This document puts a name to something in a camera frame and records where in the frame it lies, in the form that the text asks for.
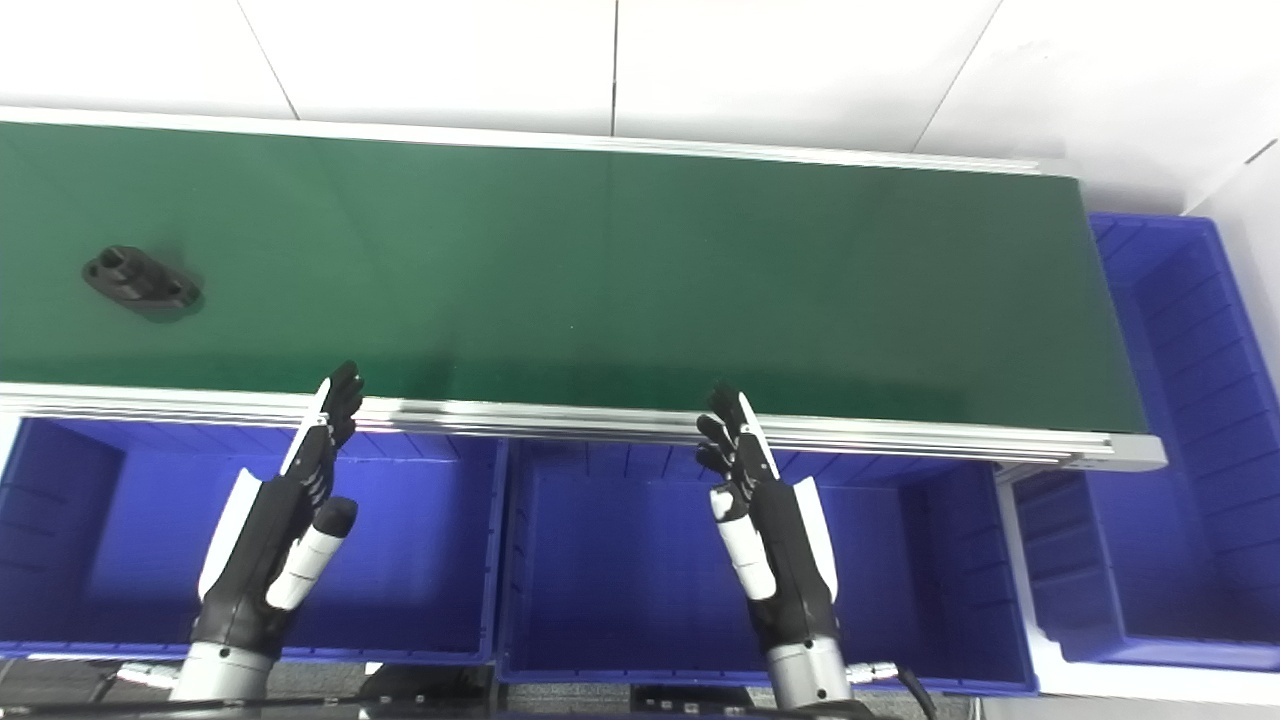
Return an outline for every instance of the robot finger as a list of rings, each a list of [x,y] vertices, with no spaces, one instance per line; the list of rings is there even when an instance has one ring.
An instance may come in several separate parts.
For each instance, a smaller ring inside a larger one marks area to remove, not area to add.
[[[356,434],[356,421],[347,419],[340,423],[334,423],[333,425],[333,446],[340,448],[343,445],[351,439],[351,436]]]
[[[714,442],[726,459],[733,456],[733,439],[728,437],[728,429],[724,427],[724,423],[721,423],[710,415],[699,415],[698,432],[703,433],[707,439]]]
[[[343,363],[329,375],[329,395],[324,411],[330,415],[353,415],[364,400],[365,379],[351,360]]]
[[[699,465],[722,478],[728,478],[730,473],[733,470],[733,464],[724,457],[723,451],[705,442],[698,446],[698,452],[694,457],[698,460]]]
[[[737,520],[750,511],[751,506],[736,484],[726,482],[712,488],[712,515],[717,523]]]
[[[741,397],[742,393],[737,388],[727,382],[719,382],[716,383],[716,389],[712,391],[712,396],[707,401],[712,411],[724,421],[728,437],[733,441],[737,441],[737,434],[742,432],[742,425],[746,424],[746,418],[742,415],[740,404]]]

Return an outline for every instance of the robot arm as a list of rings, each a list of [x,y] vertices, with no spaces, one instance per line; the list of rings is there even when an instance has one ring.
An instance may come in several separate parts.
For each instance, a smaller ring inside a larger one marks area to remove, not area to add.
[[[260,700],[293,611],[356,520],[332,497],[338,450],[356,430],[364,380],[347,363],[321,383],[280,471],[241,473],[201,573],[201,610],[170,700]]]
[[[778,707],[849,700],[832,606],[835,555],[813,478],[782,482],[741,392],[722,384],[710,407],[719,419],[698,419],[710,441],[698,461],[724,478],[710,491],[712,514],[746,592]]]

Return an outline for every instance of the blue storage bin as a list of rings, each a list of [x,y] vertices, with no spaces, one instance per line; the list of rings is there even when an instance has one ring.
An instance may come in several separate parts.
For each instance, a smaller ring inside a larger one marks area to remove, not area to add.
[[[292,433],[26,420],[0,480],[0,655],[178,659],[241,468]],[[475,664],[492,656],[506,441],[357,434],[335,488],[360,503],[287,635],[288,660]]]
[[[1093,229],[1169,466],[1015,487],[1039,625],[1071,661],[1280,670],[1280,414],[1221,242]]]
[[[988,465],[778,462],[818,479],[846,660],[905,664],[933,691],[1034,692]],[[692,448],[522,442],[512,468],[503,682],[768,684]]]

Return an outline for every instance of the connector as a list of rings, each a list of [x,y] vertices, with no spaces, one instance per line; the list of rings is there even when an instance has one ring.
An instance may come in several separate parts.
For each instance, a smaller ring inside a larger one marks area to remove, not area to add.
[[[170,665],[125,662],[115,673],[115,676],[120,680],[137,683],[148,688],[172,691],[178,687],[178,669]]]
[[[897,665],[892,662],[859,662],[845,667],[850,685],[865,685],[876,680],[897,678]]]

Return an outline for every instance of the gray floor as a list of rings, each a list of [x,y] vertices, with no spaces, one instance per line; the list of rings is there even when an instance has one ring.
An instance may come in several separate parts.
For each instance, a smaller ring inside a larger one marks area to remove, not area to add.
[[[102,667],[74,661],[0,661],[0,705],[79,702],[93,691]],[[365,666],[349,664],[293,664],[275,666],[268,685],[273,698],[344,697],[356,694],[365,682]],[[106,702],[160,701],[165,691],[129,683],[116,683]],[[773,693],[751,688],[756,705],[773,706]],[[915,701],[901,692],[858,692],[858,700],[878,714],[923,720]],[[934,696],[940,720],[968,720],[973,707],[969,698]],[[536,684],[511,685],[507,708],[517,712],[543,714],[625,714],[630,707],[628,685],[599,684]]]

